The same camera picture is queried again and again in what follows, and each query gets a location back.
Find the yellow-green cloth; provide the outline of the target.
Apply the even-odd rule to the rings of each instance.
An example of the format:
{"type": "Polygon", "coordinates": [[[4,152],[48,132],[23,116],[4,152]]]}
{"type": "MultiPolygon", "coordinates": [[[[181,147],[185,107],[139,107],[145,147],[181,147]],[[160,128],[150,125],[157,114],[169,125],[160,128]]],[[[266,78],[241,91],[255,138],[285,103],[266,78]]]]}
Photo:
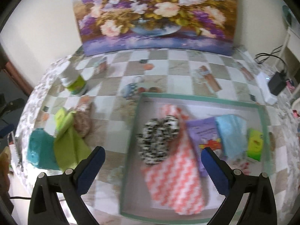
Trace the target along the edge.
{"type": "Polygon", "coordinates": [[[56,132],[53,149],[57,165],[63,172],[74,169],[91,154],[91,149],[75,130],[74,122],[66,130],[56,132]]]}

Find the pink white fuzzy sock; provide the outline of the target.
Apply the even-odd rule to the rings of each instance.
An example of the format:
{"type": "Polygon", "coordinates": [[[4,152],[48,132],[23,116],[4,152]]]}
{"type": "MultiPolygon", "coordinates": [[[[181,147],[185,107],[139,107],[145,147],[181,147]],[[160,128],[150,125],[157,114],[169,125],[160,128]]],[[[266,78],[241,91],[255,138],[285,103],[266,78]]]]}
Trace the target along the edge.
{"type": "Polygon", "coordinates": [[[188,136],[185,121],[189,116],[176,105],[166,104],[160,115],[179,120],[179,135],[169,142],[170,155],[156,165],[141,167],[151,199],[179,215],[199,214],[205,207],[198,163],[188,136]]]}

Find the green tissue pack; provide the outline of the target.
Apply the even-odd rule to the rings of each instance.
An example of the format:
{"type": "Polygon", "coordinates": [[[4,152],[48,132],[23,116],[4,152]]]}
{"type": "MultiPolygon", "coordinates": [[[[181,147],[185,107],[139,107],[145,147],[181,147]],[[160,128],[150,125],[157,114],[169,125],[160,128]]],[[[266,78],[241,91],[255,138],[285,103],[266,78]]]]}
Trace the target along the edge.
{"type": "Polygon", "coordinates": [[[74,114],[76,111],[67,110],[64,107],[61,107],[56,114],[54,115],[55,119],[55,130],[56,132],[60,132],[62,130],[66,130],[73,124],[74,122],[74,114]]]}
{"type": "Polygon", "coordinates": [[[263,133],[253,128],[249,128],[247,132],[247,137],[248,137],[247,157],[254,159],[256,161],[260,161],[263,144],[264,144],[263,133]]]}

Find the blue face mask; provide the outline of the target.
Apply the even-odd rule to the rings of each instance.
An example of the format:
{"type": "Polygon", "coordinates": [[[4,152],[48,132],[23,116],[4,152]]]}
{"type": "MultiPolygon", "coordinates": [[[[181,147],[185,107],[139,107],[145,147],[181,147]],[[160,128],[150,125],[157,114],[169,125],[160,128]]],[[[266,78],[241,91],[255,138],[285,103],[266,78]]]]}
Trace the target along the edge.
{"type": "Polygon", "coordinates": [[[222,140],[224,155],[234,159],[247,150],[247,121],[237,115],[216,117],[217,128],[222,140]]]}

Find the purple wet wipes pack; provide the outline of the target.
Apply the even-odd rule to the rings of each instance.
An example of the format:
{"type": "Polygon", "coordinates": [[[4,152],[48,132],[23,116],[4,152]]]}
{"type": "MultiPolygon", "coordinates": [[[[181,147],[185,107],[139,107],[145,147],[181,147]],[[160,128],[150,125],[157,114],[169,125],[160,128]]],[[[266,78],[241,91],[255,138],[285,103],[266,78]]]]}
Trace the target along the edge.
{"type": "Polygon", "coordinates": [[[201,177],[208,175],[201,161],[201,152],[204,148],[209,147],[215,154],[222,155],[222,140],[218,131],[216,118],[196,119],[186,121],[188,135],[193,147],[198,170],[201,177]]]}

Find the leopard print scrunchie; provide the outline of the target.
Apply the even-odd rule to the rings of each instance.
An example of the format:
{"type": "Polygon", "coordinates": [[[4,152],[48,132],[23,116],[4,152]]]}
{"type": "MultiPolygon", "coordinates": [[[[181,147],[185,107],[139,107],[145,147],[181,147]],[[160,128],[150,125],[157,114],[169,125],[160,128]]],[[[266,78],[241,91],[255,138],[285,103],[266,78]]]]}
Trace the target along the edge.
{"type": "Polygon", "coordinates": [[[148,166],[165,161],[170,153],[169,142],[178,137],[179,131],[179,120],[173,115],[147,121],[142,133],[136,135],[138,154],[142,161],[148,166]]]}

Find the teal plastic heart case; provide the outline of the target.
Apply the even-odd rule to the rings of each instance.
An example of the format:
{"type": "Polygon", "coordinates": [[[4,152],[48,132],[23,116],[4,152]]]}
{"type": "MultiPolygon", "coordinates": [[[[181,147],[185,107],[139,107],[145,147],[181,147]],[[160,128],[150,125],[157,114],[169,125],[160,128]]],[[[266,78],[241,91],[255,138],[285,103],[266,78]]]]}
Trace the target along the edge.
{"type": "Polygon", "coordinates": [[[54,155],[54,140],[43,128],[33,130],[26,155],[28,162],[38,169],[59,170],[54,155]]]}

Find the green rimmed white tray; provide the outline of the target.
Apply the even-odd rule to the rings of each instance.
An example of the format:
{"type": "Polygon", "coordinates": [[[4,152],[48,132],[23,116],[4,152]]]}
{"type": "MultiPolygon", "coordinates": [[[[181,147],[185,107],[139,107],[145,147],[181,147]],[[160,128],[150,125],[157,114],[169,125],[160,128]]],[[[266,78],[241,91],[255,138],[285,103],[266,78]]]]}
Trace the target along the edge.
{"type": "Polygon", "coordinates": [[[184,127],[170,142],[167,159],[152,166],[138,155],[137,133],[151,118],[173,114],[181,122],[195,117],[233,114],[248,126],[268,133],[264,109],[252,103],[235,102],[194,95],[143,93],[138,101],[123,171],[120,214],[155,224],[199,224],[207,222],[221,204],[209,177],[201,178],[191,141],[184,127]]]}

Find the floral grey white cloth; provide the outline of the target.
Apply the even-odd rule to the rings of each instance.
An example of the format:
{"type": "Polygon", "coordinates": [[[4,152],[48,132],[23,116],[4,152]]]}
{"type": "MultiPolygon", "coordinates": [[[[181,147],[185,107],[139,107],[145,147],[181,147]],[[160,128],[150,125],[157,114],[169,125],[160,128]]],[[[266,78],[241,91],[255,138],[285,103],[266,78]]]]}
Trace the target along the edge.
{"type": "Polygon", "coordinates": [[[22,112],[17,130],[17,142],[14,149],[11,149],[12,161],[11,165],[14,172],[20,174],[28,169],[26,164],[27,149],[29,145],[29,137],[35,129],[35,124],[42,112],[43,102],[48,99],[48,93],[52,85],[59,79],[59,66],[69,62],[70,57],[65,57],[50,65],[50,68],[44,74],[41,82],[34,88],[22,112]]]}

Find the white pill bottle green label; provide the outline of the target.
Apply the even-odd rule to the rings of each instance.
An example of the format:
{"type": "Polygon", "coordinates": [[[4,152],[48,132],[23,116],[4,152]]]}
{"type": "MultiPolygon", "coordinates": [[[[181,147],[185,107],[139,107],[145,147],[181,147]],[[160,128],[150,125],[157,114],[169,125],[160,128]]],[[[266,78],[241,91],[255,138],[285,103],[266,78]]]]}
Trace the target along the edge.
{"type": "Polygon", "coordinates": [[[83,95],[87,90],[87,82],[78,73],[65,76],[59,75],[59,79],[64,86],[72,95],[83,95]]]}

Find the checkered printed tablecloth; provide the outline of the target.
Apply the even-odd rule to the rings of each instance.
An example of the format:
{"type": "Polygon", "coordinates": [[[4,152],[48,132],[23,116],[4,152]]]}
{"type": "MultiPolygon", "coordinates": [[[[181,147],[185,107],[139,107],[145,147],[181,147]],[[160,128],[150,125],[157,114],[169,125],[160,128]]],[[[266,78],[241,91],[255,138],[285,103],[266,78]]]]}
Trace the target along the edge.
{"type": "Polygon", "coordinates": [[[256,79],[259,72],[271,74],[267,66],[257,66],[243,48],[232,56],[194,50],[146,49],[104,54],[108,69],[95,74],[100,56],[68,56],[73,67],[88,83],[93,102],[92,128],[87,145],[101,145],[107,160],[88,194],[83,197],[100,224],[135,224],[119,215],[119,189],[127,151],[127,138],[135,104],[122,96],[125,86],[140,83],[153,92],[200,95],[232,101],[258,103],[264,107],[271,132],[271,183],[278,209],[278,223],[287,224],[299,203],[298,121],[292,114],[289,92],[277,103],[265,103],[256,79]]]}

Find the white box on table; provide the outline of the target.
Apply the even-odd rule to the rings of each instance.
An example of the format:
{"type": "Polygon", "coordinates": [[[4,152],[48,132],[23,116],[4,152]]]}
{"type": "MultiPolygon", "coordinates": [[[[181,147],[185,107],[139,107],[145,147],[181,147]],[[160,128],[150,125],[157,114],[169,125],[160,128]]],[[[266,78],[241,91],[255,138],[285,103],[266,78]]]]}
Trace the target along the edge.
{"type": "Polygon", "coordinates": [[[268,83],[269,83],[270,79],[271,79],[270,76],[268,76],[264,72],[260,72],[256,76],[256,83],[257,83],[258,87],[261,89],[262,96],[264,98],[265,103],[267,103],[269,105],[274,105],[278,99],[277,99],[277,96],[271,94],[271,92],[269,90],[268,83]]]}

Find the black power adapter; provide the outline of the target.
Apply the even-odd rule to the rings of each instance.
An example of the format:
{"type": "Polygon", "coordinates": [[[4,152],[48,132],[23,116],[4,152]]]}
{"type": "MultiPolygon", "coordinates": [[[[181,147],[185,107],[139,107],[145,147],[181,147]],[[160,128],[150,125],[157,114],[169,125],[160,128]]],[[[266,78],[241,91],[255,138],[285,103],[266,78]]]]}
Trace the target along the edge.
{"type": "Polygon", "coordinates": [[[271,94],[278,96],[286,87],[286,74],[282,72],[275,72],[270,81],[268,88],[271,94]]]}

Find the floral painting canvas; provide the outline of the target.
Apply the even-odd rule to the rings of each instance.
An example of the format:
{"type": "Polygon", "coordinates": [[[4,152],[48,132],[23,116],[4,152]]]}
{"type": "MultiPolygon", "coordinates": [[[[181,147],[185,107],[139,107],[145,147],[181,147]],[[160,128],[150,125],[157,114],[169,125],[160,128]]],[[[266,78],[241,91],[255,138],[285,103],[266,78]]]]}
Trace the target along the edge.
{"type": "Polygon", "coordinates": [[[237,0],[72,0],[86,55],[173,48],[231,55],[237,0]]]}

